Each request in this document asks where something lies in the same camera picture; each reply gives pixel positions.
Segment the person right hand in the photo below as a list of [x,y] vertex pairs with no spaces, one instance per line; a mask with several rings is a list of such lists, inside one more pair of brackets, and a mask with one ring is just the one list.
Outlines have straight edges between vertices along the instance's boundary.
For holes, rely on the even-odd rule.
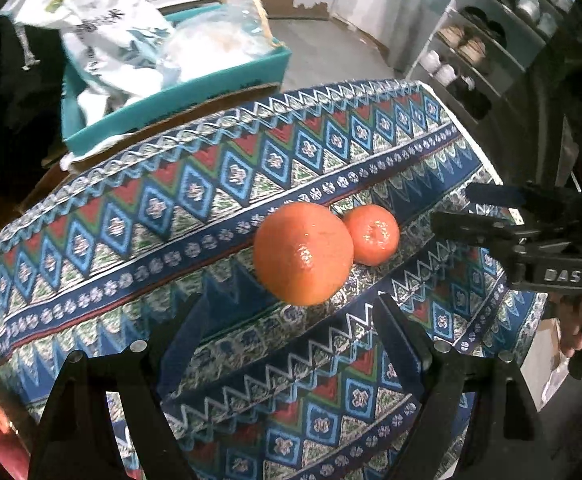
[[567,358],[572,358],[582,350],[582,298],[560,296],[553,292],[548,299],[557,305],[560,322],[560,351]]

